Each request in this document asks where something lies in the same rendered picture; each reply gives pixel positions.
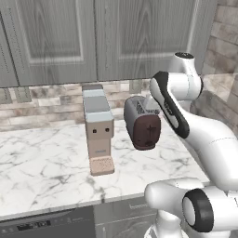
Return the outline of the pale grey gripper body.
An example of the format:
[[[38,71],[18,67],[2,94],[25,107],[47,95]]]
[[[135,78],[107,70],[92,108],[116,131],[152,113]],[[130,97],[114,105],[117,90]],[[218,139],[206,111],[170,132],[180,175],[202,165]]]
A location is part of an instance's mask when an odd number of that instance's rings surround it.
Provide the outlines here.
[[[156,102],[156,100],[152,97],[151,94],[146,95],[144,107],[147,112],[154,112],[155,114],[158,114],[160,112],[159,104]]]

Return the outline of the grey wood cabinet door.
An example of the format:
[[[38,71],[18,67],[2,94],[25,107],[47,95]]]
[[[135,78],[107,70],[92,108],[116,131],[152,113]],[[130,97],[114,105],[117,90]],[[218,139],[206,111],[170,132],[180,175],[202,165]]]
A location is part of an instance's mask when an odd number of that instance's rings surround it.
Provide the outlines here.
[[[0,87],[13,86],[19,86],[19,82],[7,40],[2,12],[0,11]]]
[[[146,79],[176,52],[203,69],[218,0],[95,0],[98,79]]]
[[[94,0],[0,0],[20,86],[97,80]]]

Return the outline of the grey and maroon toaster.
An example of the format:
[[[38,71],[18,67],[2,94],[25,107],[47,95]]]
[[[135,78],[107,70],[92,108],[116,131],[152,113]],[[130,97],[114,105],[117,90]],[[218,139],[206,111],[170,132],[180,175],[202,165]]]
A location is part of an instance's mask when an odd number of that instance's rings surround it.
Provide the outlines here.
[[[139,151],[153,149],[161,134],[161,119],[156,112],[148,112],[144,108],[144,100],[145,97],[133,96],[124,105],[126,129]]]

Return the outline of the beige and grey coffee machine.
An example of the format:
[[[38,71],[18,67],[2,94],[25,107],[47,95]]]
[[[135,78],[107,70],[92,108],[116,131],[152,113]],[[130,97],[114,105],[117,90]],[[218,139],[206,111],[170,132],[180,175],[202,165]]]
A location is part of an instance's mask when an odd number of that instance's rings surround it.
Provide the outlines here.
[[[103,86],[83,85],[82,98],[90,173],[92,176],[111,174],[114,172],[111,156],[114,118]]]

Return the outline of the grey drawer front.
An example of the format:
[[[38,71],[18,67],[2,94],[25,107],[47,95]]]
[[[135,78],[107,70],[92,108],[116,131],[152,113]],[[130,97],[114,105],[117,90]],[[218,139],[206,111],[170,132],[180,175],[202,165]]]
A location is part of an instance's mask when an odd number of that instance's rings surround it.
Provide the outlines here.
[[[143,197],[95,205],[97,238],[144,238],[156,217],[156,210],[147,207],[130,209],[129,204],[147,204]]]

